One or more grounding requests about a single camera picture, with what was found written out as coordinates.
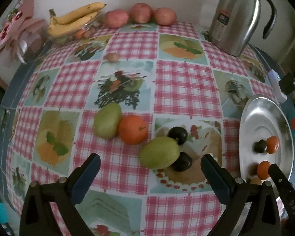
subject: thermos label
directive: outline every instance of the thermos label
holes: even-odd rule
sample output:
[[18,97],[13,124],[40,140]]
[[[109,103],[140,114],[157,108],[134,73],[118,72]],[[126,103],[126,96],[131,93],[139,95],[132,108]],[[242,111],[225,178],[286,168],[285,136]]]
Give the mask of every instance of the thermos label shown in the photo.
[[215,22],[215,26],[212,31],[212,36],[218,41],[221,40],[222,35],[228,24],[228,21],[229,21],[229,14],[227,14],[225,11],[222,11],[222,10],[219,11],[219,16]]

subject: screw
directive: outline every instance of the screw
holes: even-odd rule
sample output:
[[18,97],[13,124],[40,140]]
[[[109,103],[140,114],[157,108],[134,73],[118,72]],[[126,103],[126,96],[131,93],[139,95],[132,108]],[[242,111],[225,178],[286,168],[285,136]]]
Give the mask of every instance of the screw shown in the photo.
[[66,181],[67,181],[67,178],[66,178],[65,176],[62,176],[61,178],[58,179],[58,182],[59,182],[60,184],[63,184],[63,183],[65,183]]
[[36,186],[37,184],[38,184],[37,181],[33,181],[33,182],[31,182],[29,185],[30,185],[31,187],[34,187],[34,186]]
[[242,183],[244,182],[244,180],[242,180],[240,177],[236,177],[236,178],[235,178],[235,182],[236,182],[237,184],[242,184]]
[[271,184],[270,181],[265,181],[265,185],[266,185],[266,186],[272,186],[272,184]]

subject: thermos handle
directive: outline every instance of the thermos handle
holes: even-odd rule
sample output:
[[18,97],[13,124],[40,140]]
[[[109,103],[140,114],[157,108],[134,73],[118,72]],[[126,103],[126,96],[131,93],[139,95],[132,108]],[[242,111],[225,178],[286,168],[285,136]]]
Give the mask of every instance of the thermos handle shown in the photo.
[[270,6],[271,6],[271,17],[269,22],[267,23],[267,25],[265,26],[264,30],[263,30],[263,36],[262,38],[265,39],[268,37],[268,35],[271,33],[273,26],[275,24],[275,21],[277,19],[277,10],[273,4],[273,2],[271,0],[266,0]]

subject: fruit bowl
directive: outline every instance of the fruit bowl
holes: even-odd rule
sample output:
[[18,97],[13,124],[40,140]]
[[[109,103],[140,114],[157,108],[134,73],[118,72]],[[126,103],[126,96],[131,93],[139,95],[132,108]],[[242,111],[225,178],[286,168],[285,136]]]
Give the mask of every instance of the fruit bowl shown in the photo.
[[69,43],[71,41],[76,40],[82,40],[82,39],[88,39],[92,34],[96,32],[96,30],[99,28],[99,26],[102,23],[103,20],[103,13],[99,12],[92,20],[87,22],[83,27],[80,27],[78,29],[74,29],[70,33],[53,37],[49,35],[48,33],[48,39],[51,40],[56,45],[64,45],[66,43]]

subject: black plum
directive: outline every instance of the black plum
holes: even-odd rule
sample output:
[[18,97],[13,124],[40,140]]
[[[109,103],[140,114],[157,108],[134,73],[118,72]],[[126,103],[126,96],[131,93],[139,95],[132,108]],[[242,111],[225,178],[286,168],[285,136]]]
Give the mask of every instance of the black plum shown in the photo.
[[175,139],[178,145],[183,145],[188,137],[188,132],[182,127],[173,127],[169,130],[168,137]]
[[266,151],[266,141],[261,139],[259,142],[256,142],[254,144],[254,151],[263,154]]
[[180,152],[178,159],[171,165],[172,169],[177,172],[183,172],[189,169],[192,165],[191,157],[184,153]]

